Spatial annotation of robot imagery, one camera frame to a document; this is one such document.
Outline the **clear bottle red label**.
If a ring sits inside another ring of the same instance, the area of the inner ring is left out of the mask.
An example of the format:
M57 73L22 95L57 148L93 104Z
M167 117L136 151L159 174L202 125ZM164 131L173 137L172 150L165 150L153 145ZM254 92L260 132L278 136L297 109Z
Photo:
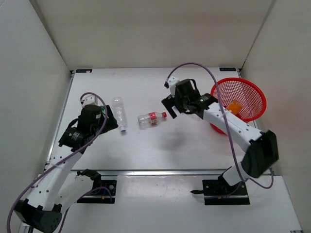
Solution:
M165 121L167 118L166 112L151 112L148 114L138 116L138 125L141 129L156 126L160 122Z

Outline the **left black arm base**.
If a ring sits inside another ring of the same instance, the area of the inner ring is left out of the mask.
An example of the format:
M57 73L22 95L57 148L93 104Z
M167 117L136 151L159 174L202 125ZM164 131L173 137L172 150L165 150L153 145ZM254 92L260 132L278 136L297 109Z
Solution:
M77 171L77 177L88 177L92 180L91 190L77 200L77 203L86 204L114 204L117 180L116 178L105 178L95 170L85 169Z

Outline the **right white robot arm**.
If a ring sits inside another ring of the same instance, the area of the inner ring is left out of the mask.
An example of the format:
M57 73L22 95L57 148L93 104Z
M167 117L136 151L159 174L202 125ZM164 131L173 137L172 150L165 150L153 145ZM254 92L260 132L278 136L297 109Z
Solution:
M276 135L250 126L225 109L217 98L209 93L200 94L194 79L182 81L170 77L164 86L170 95L162 100L172 118L176 118L175 107L180 113L195 114L202 120L215 125L227 134L230 143L237 143L245 155L223 172L217 179L217 190L221 197L233 194L242 182L259 178L278 159Z

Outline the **green plastic bottle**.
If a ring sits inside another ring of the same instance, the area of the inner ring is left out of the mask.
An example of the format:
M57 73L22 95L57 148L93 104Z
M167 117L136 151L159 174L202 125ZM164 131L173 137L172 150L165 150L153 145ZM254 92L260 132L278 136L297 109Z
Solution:
M100 108L101 108L102 114L105 115L105 108L104 108L104 106L100 106Z

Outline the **orange bottle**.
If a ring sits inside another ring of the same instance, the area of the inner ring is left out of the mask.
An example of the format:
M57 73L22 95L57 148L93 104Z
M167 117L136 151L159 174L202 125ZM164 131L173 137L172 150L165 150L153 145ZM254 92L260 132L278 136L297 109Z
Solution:
M237 115L243 108L243 105L237 101L233 100L228 106L227 110L230 111L232 114Z

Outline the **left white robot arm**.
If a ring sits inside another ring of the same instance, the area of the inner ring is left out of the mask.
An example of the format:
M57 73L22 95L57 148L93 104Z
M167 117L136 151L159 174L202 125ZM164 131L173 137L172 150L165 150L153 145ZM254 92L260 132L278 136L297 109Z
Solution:
M59 140L59 146L70 148L74 155L54 156L28 197L17 202L14 211L22 222L43 233L52 233L66 210L83 194L99 193L101 176L95 170L78 172L75 180L66 187L63 183L94 138L117 127L110 106L87 104L82 107L80 115L69 123Z

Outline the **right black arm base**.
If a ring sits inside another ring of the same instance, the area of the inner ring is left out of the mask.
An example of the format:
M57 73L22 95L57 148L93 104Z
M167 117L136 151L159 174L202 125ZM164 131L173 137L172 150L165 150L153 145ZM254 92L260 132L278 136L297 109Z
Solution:
M202 190L192 190L193 195L203 195L204 205L250 205L244 182L233 186L220 180L202 180Z

